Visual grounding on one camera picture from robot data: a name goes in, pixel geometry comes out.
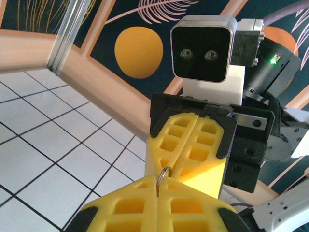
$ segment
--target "cable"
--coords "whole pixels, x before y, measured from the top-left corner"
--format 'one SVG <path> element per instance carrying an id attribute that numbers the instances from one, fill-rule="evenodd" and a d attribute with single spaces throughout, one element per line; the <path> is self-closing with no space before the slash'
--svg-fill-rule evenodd
<path id="1" fill-rule="evenodd" d="M 264 21 L 264 26 L 266 27 L 276 21 L 278 21 L 279 19 L 282 19 L 288 15 L 291 15 L 299 10 L 305 9 L 309 7 L 309 0 L 302 0 L 299 2 L 296 2 L 292 5 L 283 7 L 280 10 L 275 11 L 274 13 L 269 14 L 268 16 L 266 16 L 265 18 L 263 18 Z"/>
<path id="2" fill-rule="evenodd" d="M 232 206 L 232 207 L 235 207 L 235 206 L 245 206 L 245 207 L 248 207 L 248 208 L 252 208 L 253 207 L 252 204 L 247 204 L 247 203 L 242 203 L 242 202 L 240 202 L 240 203 L 232 203 L 232 204 L 230 204 L 230 206 Z"/>

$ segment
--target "camera lens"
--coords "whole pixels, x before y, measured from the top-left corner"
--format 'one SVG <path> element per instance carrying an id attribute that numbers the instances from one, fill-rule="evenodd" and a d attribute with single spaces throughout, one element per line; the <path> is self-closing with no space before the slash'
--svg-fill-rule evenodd
<path id="1" fill-rule="evenodd" d="M 215 61 L 218 59 L 218 53 L 216 51 L 210 50 L 205 54 L 205 60 L 207 61 Z"/>
<path id="2" fill-rule="evenodd" d="M 188 48 L 185 48 L 184 50 L 182 50 L 182 52 L 180 53 L 180 56 L 183 58 L 183 59 L 191 59 L 193 57 L 193 52 L 188 49 Z"/>

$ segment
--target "metal ring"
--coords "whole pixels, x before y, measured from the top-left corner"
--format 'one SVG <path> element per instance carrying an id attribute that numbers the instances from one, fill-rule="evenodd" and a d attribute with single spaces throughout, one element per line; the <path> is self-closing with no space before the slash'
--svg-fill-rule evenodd
<path id="1" fill-rule="evenodd" d="M 162 172 L 161 172 L 161 174 L 158 178 L 158 182 L 156 183 L 156 196 L 157 197 L 159 197 L 159 189 L 160 189 L 161 181 L 168 171 L 169 171 L 169 177 L 171 177 L 172 176 L 172 168 L 167 166 L 167 167 L 163 168 L 163 170 L 162 170 Z"/>

